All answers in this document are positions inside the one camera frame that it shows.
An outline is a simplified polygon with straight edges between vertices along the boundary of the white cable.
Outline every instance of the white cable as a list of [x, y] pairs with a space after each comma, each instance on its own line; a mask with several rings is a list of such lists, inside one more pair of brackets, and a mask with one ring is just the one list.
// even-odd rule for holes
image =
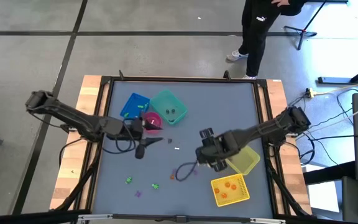
[[340, 120], [340, 121], [337, 121], [337, 122], [332, 123], [332, 124], [330, 124], [330, 125], [324, 126], [324, 127], [322, 127], [322, 128], [318, 128], [318, 129], [312, 130], [312, 131], [310, 131], [310, 133], [313, 133], [313, 132], [322, 130], [322, 129], [324, 129], [324, 128], [331, 127], [332, 125], [335, 125], [335, 124], [338, 124], [338, 123], [340, 123], [340, 122], [342, 122], [342, 121], [345, 121], [346, 119], [351, 118], [351, 117], [353, 117], [353, 116], [356, 115], [356, 114], [358, 114], [358, 111], [356, 111], [354, 114], [352, 114], [352, 115], [350, 115], [350, 116], [348, 116], [348, 117], [346, 117], [346, 118], [344, 118], [344, 119], [342, 119], [342, 120]]

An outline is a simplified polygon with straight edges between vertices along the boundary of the pink object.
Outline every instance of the pink object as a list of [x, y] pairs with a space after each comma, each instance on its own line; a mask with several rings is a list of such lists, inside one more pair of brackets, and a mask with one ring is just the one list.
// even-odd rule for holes
[[[156, 125], [157, 127], [162, 127], [162, 120], [160, 115], [158, 115], [158, 113], [155, 112], [148, 112], [146, 114], [144, 114], [144, 119], [150, 123], [152, 123], [152, 125]], [[149, 134], [158, 134], [160, 132], [160, 130], [145, 130], [146, 133]]]

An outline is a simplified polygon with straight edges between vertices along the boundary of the wooden table frame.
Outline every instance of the wooden table frame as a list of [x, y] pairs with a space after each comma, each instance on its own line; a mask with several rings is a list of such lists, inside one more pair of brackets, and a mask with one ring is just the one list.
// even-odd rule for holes
[[[80, 95], [76, 104], [76, 109], [86, 114], [98, 114], [100, 116], [105, 115], [107, 111], [106, 102], [111, 97], [111, 91], [109, 91], [109, 77], [102, 77], [96, 75], [85, 75], [80, 90]], [[258, 88], [260, 97], [260, 107], [262, 109], [263, 121], [269, 119], [269, 117], [275, 117], [280, 114], [286, 107], [287, 101], [285, 99], [284, 89], [281, 80], [261, 80], [258, 82], [262, 85], [266, 85], [267, 88]], [[78, 139], [80, 136], [77, 132], [70, 133], [68, 135], [67, 142], [72, 142]], [[295, 143], [292, 138], [287, 138], [290, 143]], [[53, 191], [52, 201], [50, 208], [56, 208], [74, 189], [78, 183], [81, 174], [83, 174], [87, 167], [90, 165], [90, 161], [93, 160], [96, 152], [97, 144], [87, 144], [85, 140], [79, 141], [75, 144], [68, 146], [63, 154], [62, 164], [58, 173], [55, 190]], [[301, 205], [303, 210], [311, 214], [311, 208], [309, 198], [306, 190], [305, 181], [303, 179], [303, 173], [300, 166], [300, 160], [298, 151], [291, 145], [284, 144], [281, 147], [280, 153], [276, 158], [271, 158], [273, 166], [276, 166], [276, 160], [281, 161], [281, 169], [276, 169], [278, 173], [283, 175], [285, 185], [291, 192], [294, 199]], [[76, 209], [84, 209], [92, 207], [92, 199], [94, 197], [94, 184], [96, 175], [93, 175], [86, 183], [80, 195], [80, 200], [71, 205]], [[283, 199], [279, 188], [274, 184], [276, 211], [278, 214], [295, 214], [292, 209], [288, 207], [287, 203], [283, 203]]]

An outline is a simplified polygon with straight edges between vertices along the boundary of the teal basket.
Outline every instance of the teal basket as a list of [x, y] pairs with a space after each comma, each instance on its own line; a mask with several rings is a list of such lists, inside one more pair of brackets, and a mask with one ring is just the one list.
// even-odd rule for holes
[[169, 124], [176, 124], [186, 116], [186, 106], [169, 90], [163, 90], [150, 100], [153, 109]]

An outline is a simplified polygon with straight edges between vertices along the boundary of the yellow basket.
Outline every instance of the yellow basket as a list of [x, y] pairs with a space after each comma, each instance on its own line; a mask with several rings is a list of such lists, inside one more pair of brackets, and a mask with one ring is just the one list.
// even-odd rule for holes
[[211, 181], [216, 205], [222, 207], [249, 199], [246, 183], [242, 174], [234, 174]]
[[248, 175], [259, 161], [260, 156], [249, 146], [243, 147], [238, 154], [226, 159], [227, 164], [242, 175]]

